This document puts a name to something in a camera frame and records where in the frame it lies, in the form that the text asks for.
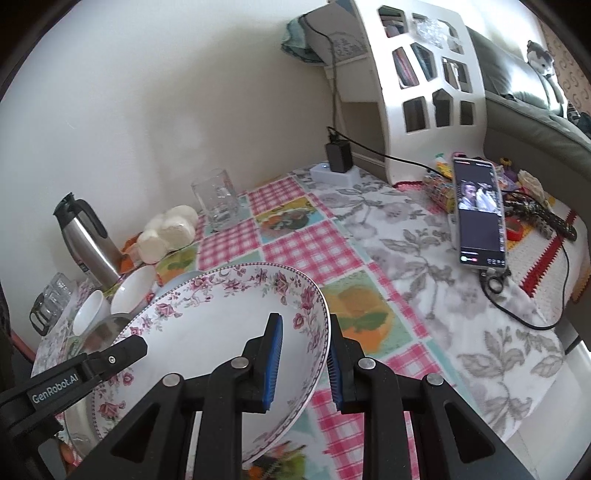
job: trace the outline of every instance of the stuffed animal toy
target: stuffed animal toy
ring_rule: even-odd
[[[544,50],[544,47],[535,41],[527,43],[527,63],[538,72],[542,77],[548,78],[554,75],[554,59],[550,52]]]
[[[527,43],[527,63],[538,72],[542,77],[548,80],[548,83],[554,90],[554,96],[557,102],[562,106],[561,116],[567,118],[567,100],[554,70],[554,59],[550,52],[544,50],[544,47],[535,41],[528,41]]]

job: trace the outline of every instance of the black cable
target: black cable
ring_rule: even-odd
[[[530,200],[533,200],[534,202],[536,202],[538,205],[540,205],[543,209],[545,209],[545,206],[542,205],[537,199],[533,198],[529,193],[524,193],[524,192],[512,192],[510,190],[501,190],[501,193],[505,194],[505,195],[517,195],[517,196],[521,196],[521,197],[528,197]]]
[[[364,149],[370,151],[371,153],[375,153],[376,155],[380,155],[381,157],[390,158],[390,159],[395,160],[395,161],[400,161],[402,163],[410,163],[411,165],[416,165],[417,167],[422,167],[422,168],[426,169],[429,172],[437,173],[438,175],[441,175],[442,177],[444,177],[444,178],[446,178],[448,180],[451,180],[449,177],[445,176],[443,173],[435,170],[434,168],[431,168],[431,167],[428,167],[426,165],[423,165],[422,163],[415,162],[415,161],[412,161],[412,160],[404,160],[404,159],[398,158],[398,157],[392,157],[391,155],[386,155],[385,153],[381,153],[381,152],[378,152],[377,150],[374,150],[373,148],[366,147],[365,145],[363,145],[363,144],[361,144],[361,143],[353,140],[352,138],[347,137],[347,135],[342,134],[336,128],[333,128],[333,127],[326,127],[326,128],[328,129],[329,133],[330,132],[334,132],[338,136],[343,137],[345,140],[349,140],[351,143],[354,143],[355,145],[358,145],[361,148],[364,148]]]
[[[492,297],[491,295],[488,293],[488,290],[486,288],[486,271],[482,270],[480,272],[480,287],[482,288],[482,291],[484,293],[484,295],[486,296],[486,298],[496,307],[498,308],[500,311],[502,311],[503,313],[506,313],[509,317],[511,317],[512,319],[516,320],[517,322],[519,322],[520,324],[526,326],[527,328],[531,328],[532,330],[551,330],[553,328],[555,328],[561,321],[562,319],[562,314],[564,313],[564,304],[566,302],[565,297],[566,297],[566,284],[569,280],[569,274],[570,274],[570,260],[569,260],[569,255],[566,252],[566,249],[564,247],[564,244],[562,242],[560,242],[560,247],[562,248],[562,251],[564,252],[564,256],[566,258],[566,275],[564,276],[564,283],[562,285],[562,310],[560,312],[560,318],[558,319],[558,321],[556,321],[555,323],[553,323],[552,325],[545,325],[545,326],[539,326],[539,325],[532,325],[531,323],[526,322],[524,319],[519,318],[515,313],[510,312],[509,310],[507,310],[506,308],[502,307],[501,305],[499,305]]]
[[[308,25],[308,28],[310,30],[312,30],[312,32],[316,32],[316,33],[318,33],[318,35],[322,35],[326,40],[329,41],[329,44],[330,44],[330,55],[332,56],[331,67],[333,69],[333,92],[332,92],[333,126],[332,126],[332,128],[336,131],[336,53],[335,53],[335,44],[328,35],[323,34],[322,32],[319,32],[314,27],[312,27],[312,25],[310,25],[310,22],[308,22],[308,19],[306,18],[307,16],[308,16],[308,14],[304,14],[298,20],[303,20],[306,23],[306,25]]]
[[[570,345],[564,349],[564,356],[572,352],[577,347],[577,345],[581,343],[582,340],[583,339],[581,338],[581,336],[577,335],[577,337],[572,342],[570,342]]]

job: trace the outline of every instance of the white cup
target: white cup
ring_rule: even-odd
[[[102,319],[109,315],[109,302],[100,290],[95,290],[76,313],[72,324],[72,333],[80,337],[90,331]]]
[[[156,269],[146,265],[137,269],[119,286],[111,301],[111,314],[129,313],[135,317],[148,304],[146,296],[156,282]]]

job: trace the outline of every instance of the tablecloth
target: tablecloth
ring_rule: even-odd
[[[526,331],[487,304],[475,276],[457,264],[445,217],[414,190],[395,190],[365,172],[361,185],[339,189],[302,169],[242,196],[239,214],[242,221],[222,232],[200,218],[195,243],[157,265],[161,282],[248,261],[297,268],[322,288],[343,333],[367,355],[401,375],[442,374],[503,439],[564,361],[553,333]],[[505,294],[519,313],[543,322],[522,289],[513,284]],[[34,374],[65,359],[72,318],[44,338]],[[409,417],[407,429],[418,478]],[[363,417],[336,412],[324,375],[303,415],[249,475],[360,478],[362,459]]]

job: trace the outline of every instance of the white bowl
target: white bowl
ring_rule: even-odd
[[[146,305],[146,295],[156,281],[156,269],[146,265],[127,277],[111,301],[111,313],[129,313],[135,316]]]
[[[136,315],[115,342],[140,335],[148,355],[89,395],[94,441],[105,437],[164,375],[206,375],[240,355],[249,339],[263,334],[272,312],[283,318],[275,400],[264,415],[242,417],[242,461],[261,456],[306,407],[330,342],[328,306],[318,286],[291,267],[266,262],[223,267],[187,280]],[[200,418],[197,412],[196,421]],[[194,441],[198,431],[193,430]],[[193,460],[191,454],[190,471]]]
[[[152,303],[154,302],[154,300],[158,299],[159,297],[164,295],[166,292],[174,290],[175,288],[177,288],[179,285],[182,285],[186,281],[189,281],[195,277],[200,277],[203,274],[204,274],[204,272],[201,272],[199,270],[192,270],[190,272],[185,272],[185,273],[181,273],[180,275],[177,275],[172,280],[169,280],[168,283],[162,285],[158,290],[156,290],[154,292],[154,298],[152,299]]]
[[[109,302],[100,290],[95,290],[76,313],[72,325],[72,333],[83,336],[97,323],[109,315]]]

